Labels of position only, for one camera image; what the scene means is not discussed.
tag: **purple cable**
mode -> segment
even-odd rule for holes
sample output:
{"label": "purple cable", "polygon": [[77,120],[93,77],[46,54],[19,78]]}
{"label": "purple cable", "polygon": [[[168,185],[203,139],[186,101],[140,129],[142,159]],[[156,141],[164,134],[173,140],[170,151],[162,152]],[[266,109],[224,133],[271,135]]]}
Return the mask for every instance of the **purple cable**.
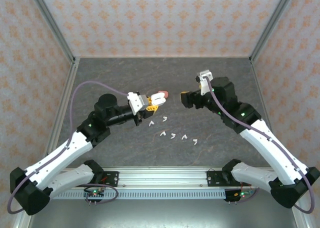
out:
{"label": "purple cable", "polygon": [[63,148],[57,155],[55,155],[55,156],[52,157],[50,160],[48,160],[46,163],[44,163],[43,165],[41,165],[39,168],[37,168],[37,169],[35,169],[33,172],[31,172],[28,176],[26,176],[26,177],[16,186],[16,188],[13,190],[12,194],[11,194],[10,197],[9,197],[8,204],[7,204],[7,207],[6,207],[6,209],[7,209],[7,211],[8,211],[9,214],[17,214],[17,213],[22,212],[22,211],[24,210],[24,209],[19,209],[19,210],[15,210],[15,211],[11,210],[12,201],[13,201],[15,195],[17,194],[18,190],[23,186],[23,184],[24,184],[27,180],[29,180],[29,178],[32,177],[34,174],[38,173],[41,169],[43,169],[44,167],[46,167],[47,165],[49,165],[51,162],[53,162],[54,160],[56,160],[59,156],[61,156],[62,153],[65,152],[65,150],[66,150],[66,149],[68,148],[68,146],[70,145],[71,140],[72,140],[72,136],[73,136],[73,134],[74,134],[74,132],[73,132],[73,130],[74,130],[74,129],[73,129],[73,119],[72,119],[74,99],[75,99],[76,93],[77,93],[77,91],[79,90],[79,88],[82,87],[83,85],[86,85],[86,84],[97,84],[97,85],[100,85],[100,86],[102,86],[102,87],[105,87],[105,88],[107,88],[107,89],[109,89],[109,90],[111,90],[111,91],[113,91],[113,92],[115,92],[115,93],[118,93],[118,94],[120,94],[120,95],[122,95],[122,96],[125,96],[125,97],[126,97],[126,96],[128,95],[128,94],[123,93],[123,92],[121,92],[121,91],[118,91],[118,90],[116,90],[116,89],[114,89],[114,88],[112,88],[112,87],[110,87],[110,86],[108,86],[108,85],[106,85],[106,84],[103,84],[103,83],[101,83],[101,82],[99,82],[99,81],[87,80],[87,81],[84,81],[84,82],[80,83],[80,84],[74,89],[74,92],[73,92],[72,97],[71,97],[70,108],[69,108],[70,134],[69,134],[69,138],[68,138],[67,143],[65,144],[64,148]]}
{"label": "purple cable", "polygon": [[[113,190],[115,191],[115,196],[114,196],[113,198],[107,199],[107,200],[104,200],[104,201],[100,201],[100,202],[98,202],[98,203],[95,203],[95,205],[101,205],[101,204],[105,204],[105,203],[108,203],[108,202],[112,202],[112,201],[114,201],[115,199],[117,199],[117,197],[119,196],[118,190],[117,190],[116,188],[114,188],[113,186],[108,185],[108,184],[91,184],[91,183],[89,183],[89,184],[82,184],[81,186],[82,186],[82,187],[106,187],[106,188],[111,188],[111,189],[113,189]],[[86,196],[85,196],[85,201],[86,201],[89,205],[90,205],[91,201],[88,200],[88,196],[89,196],[90,194],[92,194],[92,193],[93,193],[93,192],[90,192],[90,193],[86,194]]]}
{"label": "purple cable", "polygon": [[[209,89],[210,89],[210,94],[212,96],[212,98],[214,99],[214,102],[217,104],[217,106],[220,108],[220,110],[227,116],[229,117],[231,120],[233,120],[234,122],[246,127],[249,130],[253,130],[257,133],[259,133],[260,135],[264,136],[265,138],[267,138],[268,140],[271,139],[270,136],[268,136],[266,133],[262,132],[259,129],[256,129],[254,127],[252,127],[251,125],[248,125],[246,123],[243,123],[242,121],[234,118],[231,114],[229,114],[226,109],[220,104],[219,100],[217,99],[215,93],[213,92],[210,80],[207,76],[204,77],[208,83]],[[295,208],[297,208],[299,211],[305,213],[305,214],[311,214],[314,209],[315,209],[315,194],[314,191],[311,187],[311,184],[309,182],[309,180],[307,179],[306,175],[300,170],[299,166],[295,163],[295,161],[290,157],[290,155],[288,155],[288,153],[281,147],[281,145],[279,145],[275,140],[271,139],[271,142],[279,148],[279,150],[285,155],[285,157],[291,162],[291,164],[293,165],[293,167],[298,170],[299,174],[302,176],[303,180],[306,183],[306,186],[308,187],[309,193],[310,193],[310,199],[311,199],[311,205],[310,205],[310,209],[309,210],[304,210],[302,208],[300,208],[299,206],[297,206],[296,204],[294,205]]]}

